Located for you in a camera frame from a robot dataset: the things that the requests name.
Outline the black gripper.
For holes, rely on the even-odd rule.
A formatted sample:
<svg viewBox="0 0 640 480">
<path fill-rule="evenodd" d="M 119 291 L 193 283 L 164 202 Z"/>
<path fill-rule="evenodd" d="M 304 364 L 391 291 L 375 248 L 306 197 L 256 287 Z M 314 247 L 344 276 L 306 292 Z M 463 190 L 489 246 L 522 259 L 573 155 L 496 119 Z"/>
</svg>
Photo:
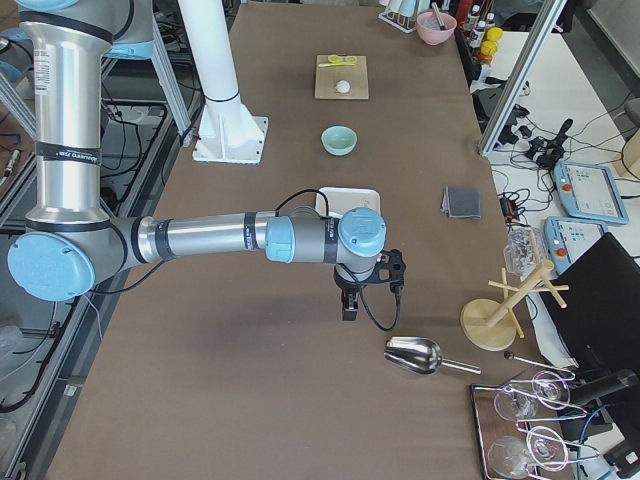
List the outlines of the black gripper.
<svg viewBox="0 0 640 480">
<path fill-rule="evenodd" d="M 376 283 L 373 274 L 359 278 L 343 264 L 334 266 L 334 281 L 341 290 L 342 320 L 355 320 L 358 315 L 358 297 L 364 287 Z"/>
</svg>

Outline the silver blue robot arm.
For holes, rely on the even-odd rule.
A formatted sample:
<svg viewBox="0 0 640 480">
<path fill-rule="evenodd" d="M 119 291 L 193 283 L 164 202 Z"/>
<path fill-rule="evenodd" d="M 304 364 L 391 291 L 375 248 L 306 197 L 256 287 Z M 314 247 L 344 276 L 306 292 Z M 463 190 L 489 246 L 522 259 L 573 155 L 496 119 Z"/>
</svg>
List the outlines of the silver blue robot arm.
<svg viewBox="0 0 640 480">
<path fill-rule="evenodd" d="M 100 204 L 101 62 L 148 59 L 148 1 L 23 1 L 34 46 L 37 203 L 8 252 L 15 282 L 63 301 L 124 270 L 196 254 L 263 251 L 275 262 L 325 263 L 341 288 L 343 316 L 356 317 L 364 286 L 390 270 L 386 225 L 357 207 L 341 218 L 300 207 L 192 219 L 113 218 Z"/>
</svg>

